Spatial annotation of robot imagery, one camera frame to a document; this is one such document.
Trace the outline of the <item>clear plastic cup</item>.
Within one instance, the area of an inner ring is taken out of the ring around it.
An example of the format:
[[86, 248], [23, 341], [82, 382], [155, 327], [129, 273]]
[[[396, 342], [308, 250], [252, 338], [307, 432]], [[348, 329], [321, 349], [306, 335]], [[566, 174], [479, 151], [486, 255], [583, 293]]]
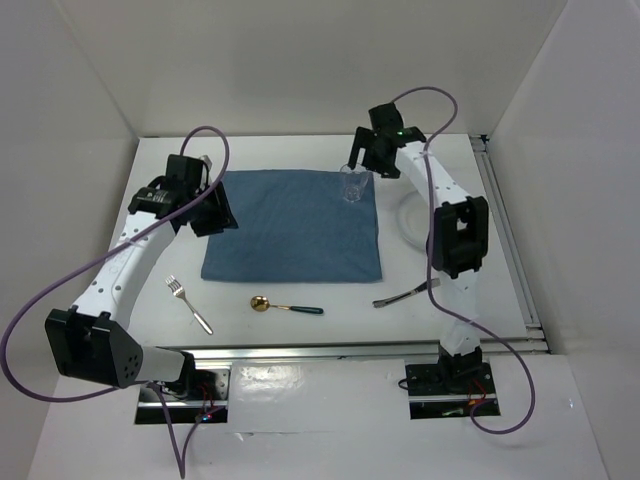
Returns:
[[371, 179], [371, 172], [360, 164], [353, 167], [345, 164], [340, 168], [339, 173], [342, 180], [343, 199], [350, 203], [358, 202]]

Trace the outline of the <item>clear glass plate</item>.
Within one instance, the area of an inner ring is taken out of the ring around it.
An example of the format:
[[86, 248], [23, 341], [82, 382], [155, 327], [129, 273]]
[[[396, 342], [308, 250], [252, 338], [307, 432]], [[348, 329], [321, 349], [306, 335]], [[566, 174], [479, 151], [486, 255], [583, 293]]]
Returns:
[[429, 207], [423, 197], [417, 191], [406, 194], [398, 205], [395, 218], [404, 241], [424, 253], [429, 234]]

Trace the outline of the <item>silver fork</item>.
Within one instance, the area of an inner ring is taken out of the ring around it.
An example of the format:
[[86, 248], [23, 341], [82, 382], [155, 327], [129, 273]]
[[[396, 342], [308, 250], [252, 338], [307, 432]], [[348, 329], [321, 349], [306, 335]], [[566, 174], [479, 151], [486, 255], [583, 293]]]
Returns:
[[165, 283], [167, 287], [171, 290], [172, 295], [175, 298], [180, 299], [187, 306], [187, 308], [192, 313], [194, 319], [198, 322], [198, 324], [204, 330], [204, 332], [207, 335], [212, 336], [214, 334], [213, 328], [205, 320], [205, 318], [200, 314], [200, 312], [193, 306], [193, 304], [188, 300], [184, 286], [174, 276], [167, 277], [165, 279]]

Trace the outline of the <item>blue cloth napkin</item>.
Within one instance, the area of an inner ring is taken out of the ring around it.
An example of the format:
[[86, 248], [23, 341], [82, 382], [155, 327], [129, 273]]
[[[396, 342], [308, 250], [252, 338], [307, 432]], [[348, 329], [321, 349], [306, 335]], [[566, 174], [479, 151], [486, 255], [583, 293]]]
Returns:
[[314, 170], [230, 171], [237, 228], [208, 239], [200, 276], [226, 283], [375, 283], [382, 279], [375, 185], [344, 197], [345, 177]]

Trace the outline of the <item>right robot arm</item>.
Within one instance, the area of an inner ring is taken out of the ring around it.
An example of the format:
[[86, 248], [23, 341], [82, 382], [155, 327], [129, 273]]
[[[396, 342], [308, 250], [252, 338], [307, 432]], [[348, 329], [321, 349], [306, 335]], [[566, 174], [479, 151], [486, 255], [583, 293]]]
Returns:
[[457, 392], [482, 366], [480, 339], [471, 322], [478, 318], [476, 283], [488, 252], [488, 202], [454, 180], [425, 135], [404, 125], [395, 104], [371, 108], [369, 118], [369, 128], [356, 129], [348, 167], [360, 165], [390, 179], [406, 175], [429, 208], [425, 249], [430, 278], [420, 289], [435, 309], [452, 318], [439, 339], [436, 379], [444, 390]]

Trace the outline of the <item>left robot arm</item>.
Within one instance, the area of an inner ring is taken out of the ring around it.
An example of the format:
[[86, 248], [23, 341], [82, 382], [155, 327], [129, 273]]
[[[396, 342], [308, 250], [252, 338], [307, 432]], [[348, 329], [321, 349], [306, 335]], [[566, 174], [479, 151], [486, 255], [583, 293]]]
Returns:
[[161, 383], [176, 399], [196, 390], [194, 357], [161, 347], [144, 347], [128, 332], [131, 314], [152, 269], [185, 225], [199, 236], [234, 229], [223, 185], [182, 212], [198, 189], [156, 183], [138, 190], [128, 207], [118, 253], [104, 262], [91, 285], [67, 310], [54, 309], [45, 331], [60, 374], [120, 389], [139, 382]]

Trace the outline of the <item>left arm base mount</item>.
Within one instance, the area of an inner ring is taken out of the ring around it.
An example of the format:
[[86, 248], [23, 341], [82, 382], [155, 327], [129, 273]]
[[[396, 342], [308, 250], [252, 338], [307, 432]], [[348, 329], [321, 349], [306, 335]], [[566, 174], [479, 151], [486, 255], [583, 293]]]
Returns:
[[198, 370], [193, 385], [184, 393], [160, 387], [158, 395], [149, 387], [139, 391], [134, 423], [136, 425], [165, 424], [160, 398], [163, 398], [174, 424], [187, 425], [200, 420], [203, 424], [223, 424], [228, 420], [228, 397], [231, 369], [217, 367]]

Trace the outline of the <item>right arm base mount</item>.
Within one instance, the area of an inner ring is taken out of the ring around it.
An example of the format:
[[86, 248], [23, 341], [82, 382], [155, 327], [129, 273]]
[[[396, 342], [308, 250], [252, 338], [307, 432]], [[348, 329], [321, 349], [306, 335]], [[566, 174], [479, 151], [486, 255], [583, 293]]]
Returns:
[[500, 407], [492, 370], [484, 363], [478, 373], [447, 383], [435, 364], [405, 366], [405, 377], [397, 382], [408, 394], [412, 420], [499, 416]]

